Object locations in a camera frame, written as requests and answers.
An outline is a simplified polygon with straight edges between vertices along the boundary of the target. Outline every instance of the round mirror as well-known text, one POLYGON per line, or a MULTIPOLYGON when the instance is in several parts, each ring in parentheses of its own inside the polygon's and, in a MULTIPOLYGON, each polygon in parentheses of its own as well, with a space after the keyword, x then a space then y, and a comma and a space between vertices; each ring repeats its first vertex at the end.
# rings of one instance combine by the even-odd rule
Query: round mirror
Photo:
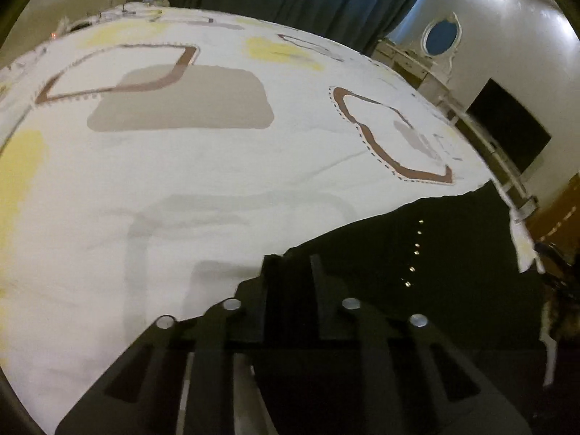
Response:
POLYGON ((453 46, 458 35, 459 28, 456 22, 439 21, 427 33, 424 40, 425 52, 428 55, 443 54, 453 46))

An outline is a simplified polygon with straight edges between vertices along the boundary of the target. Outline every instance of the brown outline shape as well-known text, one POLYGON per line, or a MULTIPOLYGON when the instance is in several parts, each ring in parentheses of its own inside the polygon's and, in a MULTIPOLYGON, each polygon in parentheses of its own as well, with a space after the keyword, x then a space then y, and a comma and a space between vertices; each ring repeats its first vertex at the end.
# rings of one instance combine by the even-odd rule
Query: brown outline shape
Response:
POLYGON ((330 49, 328 49, 327 47, 321 46, 320 44, 317 44, 315 42, 305 41, 304 39, 300 39, 300 38, 294 37, 294 36, 286 36, 286 34, 278 34, 278 37, 280 39, 282 39, 283 41, 289 42, 291 44, 294 44, 295 46, 297 46, 297 47, 299 47, 301 49, 312 50, 312 51, 316 52, 317 54, 325 55, 325 56, 330 57, 331 59, 336 60, 338 62, 344 62, 344 59, 340 55, 337 55, 337 56, 334 57, 334 53, 330 49), (317 50, 314 50, 311 47, 299 46, 297 43, 294 43, 291 40, 287 39, 287 37, 289 39, 296 39, 297 41, 305 42, 306 44, 312 44, 313 46, 319 47, 320 49, 322 49, 324 51, 324 53, 318 52, 317 50))
POLYGON ((353 124, 356 124, 360 127, 360 130, 361 130, 365 140, 372 147, 373 151, 375 151, 376 155, 378 155, 382 160, 384 160, 387 164, 389 164, 391 167, 393 167, 393 169, 398 174, 400 174, 404 177, 407 177, 411 180, 437 181, 440 183, 447 183, 447 184, 453 183, 453 171, 451 170, 451 168, 448 165, 445 165, 445 167, 446 167, 445 175, 438 175, 436 173, 431 173, 428 171, 411 170, 409 168, 402 166, 395 159, 393 159, 376 142, 375 137, 372 135, 372 131, 368 128, 368 126, 366 124, 360 123, 359 121, 356 120, 356 118, 352 114, 350 114, 348 108, 346 107, 346 104, 344 103, 344 97, 346 95, 354 96, 355 98, 358 98, 359 100, 368 101, 369 103, 380 104, 382 106, 385 106, 388 109, 391 109, 395 113, 397 113, 401 117, 401 119, 403 121, 405 121, 405 123, 407 123, 408 126, 411 127, 411 129, 414 129, 414 127, 411 126, 411 123, 407 119, 405 119, 405 117, 395 108, 392 108, 390 106, 379 103, 378 101, 371 100, 370 98, 365 98, 364 96, 357 95, 356 93, 353 93, 352 91, 349 91, 346 88, 336 87, 336 88, 334 88, 334 90, 332 92, 332 97, 336 101, 336 104, 339 107, 341 113, 344 115, 344 117, 346 117, 353 124))
POLYGON ((196 57, 199 54, 199 47, 197 46, 185 46, 185 45, 175 45, 175 44, 121 44, 118 46, 107 47, 105 49, 101 49, 91 54, 85 55, 81 57, 79 60, 76 60, 73 64, 69 65, 64 70, 60 71, 58 74, 54 75, 54 77, 50 78, 48 82, 44 85, 44 88, 38 94, 35 104, 41 105, 44 103, 50 103, 51 101, 59 101, 64 100, 66 98, 76 98, 79 96, 86 96, 91 94, 99 94, 99 93, 127 93, 127 92, 135 92, 135 91, 153 91, 164 88, 169 86, 175 82, 177 82, 184 74, 190 62, 195 61, 196 57), (107 52, 112 49, 117 49, 119 47, 122 48, 133 48, 133 47, 175 47, 177 49, 184 49, 183 54, 179 57, 178 61, 175 63, 172 71, 169 74, 165 75, 163 78, 155 80, 153 82, 146 82, 146 83, 136 83, 131 85, 121 85, 121 86, 111 86, 106 88, 95 88, 93 90, 86 90, 86 91, 76 91, 73 93, 67 93, 62 95, 56 96, 49 96, 48 92, 50 89, 59 81, 60 77, 62 77, 69 69, 75 67, 88 58, 91 58, 94 55, 101 54, 103 52, 107 52))

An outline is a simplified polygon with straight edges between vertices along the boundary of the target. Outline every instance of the silver screw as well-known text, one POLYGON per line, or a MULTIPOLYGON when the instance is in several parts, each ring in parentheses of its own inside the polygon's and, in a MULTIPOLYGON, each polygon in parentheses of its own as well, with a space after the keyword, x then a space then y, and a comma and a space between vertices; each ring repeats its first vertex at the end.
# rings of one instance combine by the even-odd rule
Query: silver screw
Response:
POLYGON ((409 318, 409 322, 415 327, 425 327, 429 323, 429 320, 423 314, 413 314, 409 318))
POLYGON ((357 298, 346 298, 342 300, 342 307, 349 311, 360 309, 361 302, 357 298))
POLYGON ((230 298, 226 299, 222 305, 226 311, 235 311, 242 306, 242 301, 239 299, 230 298))
POLYGON ((168 329, 173 327, 173 324, 175 324, 175 319, 170 315, 162 315, 155 321, 155 325, 157 325, 157 327, 160 329, 168 329))

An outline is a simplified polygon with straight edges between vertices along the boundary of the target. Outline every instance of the television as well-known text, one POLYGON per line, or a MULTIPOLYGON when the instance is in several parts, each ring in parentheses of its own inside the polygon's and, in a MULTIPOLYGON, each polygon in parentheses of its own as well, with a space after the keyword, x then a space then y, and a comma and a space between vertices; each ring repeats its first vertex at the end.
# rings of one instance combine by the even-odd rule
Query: television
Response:
POLYGON ((551 139, 543 126, 506 90, 490 79, 468 113, 487 129, 523 172, 551 139))

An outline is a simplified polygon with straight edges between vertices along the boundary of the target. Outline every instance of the black television screen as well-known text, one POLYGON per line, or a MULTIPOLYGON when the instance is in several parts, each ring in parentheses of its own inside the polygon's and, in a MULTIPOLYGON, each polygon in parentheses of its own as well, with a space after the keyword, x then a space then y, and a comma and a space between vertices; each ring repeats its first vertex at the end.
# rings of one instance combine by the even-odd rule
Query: black television screen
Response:
POLYGON ((523 172, 550 140, 550 134, 507 91, 489 80, 468 109, 523 172))

